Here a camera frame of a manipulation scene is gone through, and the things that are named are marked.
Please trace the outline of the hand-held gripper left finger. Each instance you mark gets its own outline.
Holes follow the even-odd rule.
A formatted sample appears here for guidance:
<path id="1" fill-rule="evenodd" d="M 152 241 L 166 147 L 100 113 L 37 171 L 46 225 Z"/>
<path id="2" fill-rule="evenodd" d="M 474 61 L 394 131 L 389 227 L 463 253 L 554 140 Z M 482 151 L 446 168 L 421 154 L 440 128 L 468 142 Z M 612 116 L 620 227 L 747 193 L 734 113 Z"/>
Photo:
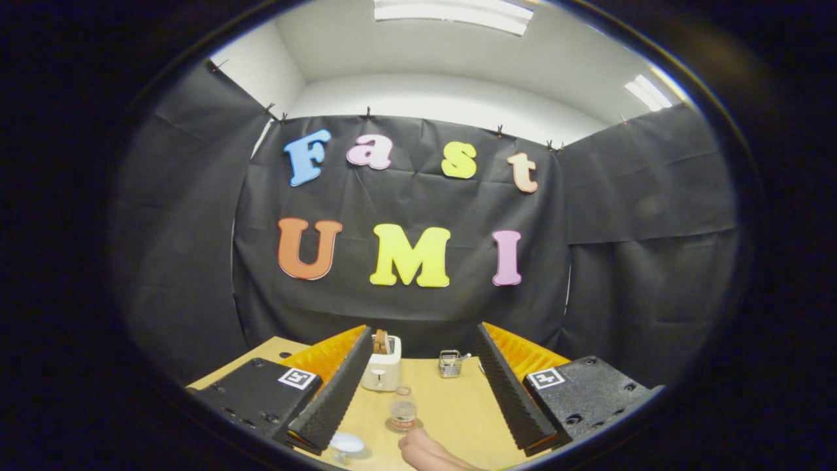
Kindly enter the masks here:
<path id="1" fill-rule="evenodd" d="M 280 362 L 254 357 L 188 391 L 248 434 L 320 455 L 340 427 L 371 354 L 373 329 L 360 325 Z"/>

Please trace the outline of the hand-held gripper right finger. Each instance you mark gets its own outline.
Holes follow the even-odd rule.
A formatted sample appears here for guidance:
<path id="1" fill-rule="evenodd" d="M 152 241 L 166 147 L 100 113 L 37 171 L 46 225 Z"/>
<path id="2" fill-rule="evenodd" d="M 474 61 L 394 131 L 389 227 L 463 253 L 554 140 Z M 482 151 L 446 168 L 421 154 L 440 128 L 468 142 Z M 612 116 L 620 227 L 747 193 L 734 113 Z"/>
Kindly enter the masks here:
<path id="1" fill-rule="evenodd" d="M 594 436 L 664 390 L 597 356 L 568 360 L 493 324 L 477 327 L 475 352 L 515 446 L 527 456 Z"/>

